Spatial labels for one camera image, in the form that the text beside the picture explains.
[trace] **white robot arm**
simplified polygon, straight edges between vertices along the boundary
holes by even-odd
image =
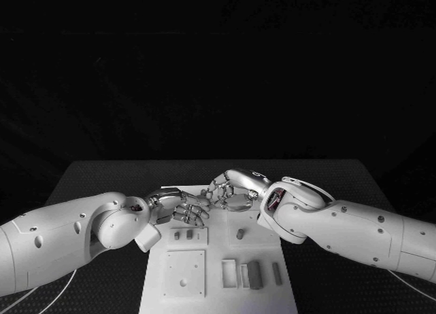
[[[140,236],[144,252],[172,218],[203,228],[209,200],[164,188],[146,198],[110,192],[22,214],[0,226],[0,297],[65,276]]]
[[[248,189],[248,195],[235,195],[234,186]],[[213,180],[205,191],[209,199],[216,189],[229,211],[245,211],[257,202],[258,224],[285,241],[301,244],[310,237],[329,252],[436,284],[436,224],[336,201],[320,188],[290,177],[271,183],[264,175],[242,169],[228,170]],[[330,197],[329,203],[317,191]]]

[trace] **gray mat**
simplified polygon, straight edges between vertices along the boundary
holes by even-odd
[[[395,211],[357,160],[147,160],[75,162],[46,205],[104,192],[146,196],[163,185],[209,184],[228,169],[242,167],[278,181],[295,177],[342,200]],[[282,251],[300,313],[436,313],[436,303],[386,270],[326,252],[311,239],[282,240]],[[102,253],[78,269],[62,297],[45,313],[138,313],[149,253],[133,241]],[[39,313],[62,291],[72,274],[38,288],[7,313]],[[434,297],[436,285],[402,275]],[[0,311],[28,293],[0,298]]]

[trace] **table surface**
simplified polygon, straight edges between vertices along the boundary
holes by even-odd
[[[146,196],[160,186],[209,184],[235,167],[320,186],[336,199],[395,211],[359,160],[126,160],[79,161],[69,166],[46,205],[121,192]],[[436,303],[386,271],[326,252],[311,239],[282,240],[282,252],[298,312],[436,313]],[[134,313],[140,311],[149,254],[133,241],[102,253],[78,269],[56,303],[45,313]],[[72,274],[39,287],[7,313],[39,313],[59,295]],[[402,275],[436,298],[436,285]],[[0,298],[0,311],[28,293]]]

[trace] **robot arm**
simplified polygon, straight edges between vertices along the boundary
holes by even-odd
[[[225,176],[223,182],[210,184],[209,196],[232,183],[261,183],[261,174],[254,171],[234,169]],[[252,188],[258,197],[246,196],[246,207],[257,202],[258,224],[285,241],[301,244],[310,237],[329,252],[436,284],[436,224],[344,200],[326,203],[311,187],[288,177],[262,188],[252,183],[246,189]],[[225,195],[222,203],[231,210],[234,195]]]
[[[203,228],[209,201],[177,188],[146,198],[110,192],[42,207],[0,226],[0,296],[55,281],[140,236],[144,252],[172,218]]]

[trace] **cable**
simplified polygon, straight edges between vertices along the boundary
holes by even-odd
[[[0,314],[3,314],[3,313],[6,313],[23,300],[25,300],[25,298],[30,295],[30,293],[33,293],[33,291],[36,291],[36,289],[38,289],[39,287],[36,287],[36,288],[33,288],[30,291],[29,291],[29,293],[26,293],[19,299],[18,299],[18,301],[12,304],[12,305],[9,305],[2,311],[0,311]]]
[[[77,274],[77,270],[74,271],[72,277],[69,278],[69,282],[72,281],[75,274]],[[51,304],[48,305],[48,307],[42,310],[42,312],[41,312],[39,314],[42,314],[42,313],[48,310],[48,308],[54,305],[55,301],[59,299],[59,296],[62,295],[65,289],[66,289],[68,286],[69,286],[69,282],[66,283],[65,288],[62,289],[59,295],[56,296],[56,299],[51,302]],[[5,313],[13,308],[13,307],[25,300],[25,298],[30,295],[30,293],[33,293],[33,291],[36,291],[38,288],[39,288],[39,287],[33,288],[33,289],[29,291],[29,293],[25,294],[25,296],[23,296],[20,299],[18,299],[18,301],[16,301],[10,306],[7,306],[6,309],[3,309],[3,311],[0,311],[0,314],[5,314]]]
[[[298,181],[300,181],[301,183],[310,185],[313,188],[317,188],[317,190],[318,190],[321,193],[324,193],[326,196],[329,196],[329,198],[330,198],[333,201],[336,201],[336,199],[333,198],[331,194],[329,194],[329,193],[326,192],[326,190],[323,190],[321,188],[318,188],[316,185],[310,184],[308,182],[304,182],[304,181],[301,181],[301,180],[298,180]],[[431,300],[434,300],[434,301],[436,302],[436,299],[435,299],[432,296],[429,296],[425,292],[422,292],[418,288],[415,288],[415,287],[393,273],[393,271],[388,270],[388,272],[389,272],[418,293],[424,294]]]
[[[422,293],[428,298],[431,298],[434,301],[436,301],[436,299],[429,296],[425,292],[422,292],[418,288],[415,288],[395,273],[393,271],[388,270],[388,272],[418,292]]]

